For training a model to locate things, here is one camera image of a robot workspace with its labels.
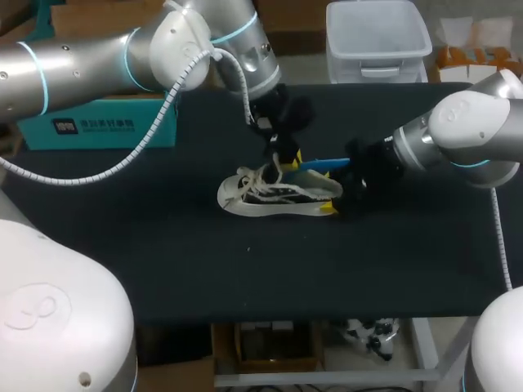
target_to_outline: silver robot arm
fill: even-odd
[[[252,100],[278,83],[278,63],[250,0],[167,0],[152,23],[117,36],[0,47],[0,120],[12,122],[111,94],[165,91],[192,57],[212,46],[238,59]],[[225,63],[218,64],[218,72],[229,90],[239,92],[238,75]],[[204,80],[208,61],[199,67],[187,89]]]
[[[523,84],[510,71],[443,99],[398,128],[393,145],[406,169],[424,171],[450,161],[471,185],[493,188],[523,162]]]

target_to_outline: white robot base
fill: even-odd
[[[130,392],[131,304],[102,265],[0,220],[0,391]]]

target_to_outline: white shoelace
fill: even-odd
[[[238,193],[236,195],[227,199],[227,204],[235,200],[240,200],[249,191],[255,194],[264,194],[270,192],[271,188],[278,187],[283,175],[277,153],[272,155],[272,161],[276,166],[276,170],[278,170],[278,179],[274,184],[267,184],[263,179],[263,173],[270,165],[269,163],[266,163],[257,170],[253,170],[248,167],[240,167],[236,173],[239,176],[242,176],[242,187],[238,189]]]

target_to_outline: plastic container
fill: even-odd
[[[427,26],[401,0],[327,6],[327,63],[332,83],[416,82],[431,54]]]

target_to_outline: white sneaker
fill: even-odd
[[[278,155],[257,170],[238,169],[218,190],[218,204],[241,216],[297,214],[327,216],[336,212],[329,204],[343,194],[342,186],[314,170],[283,172]]]

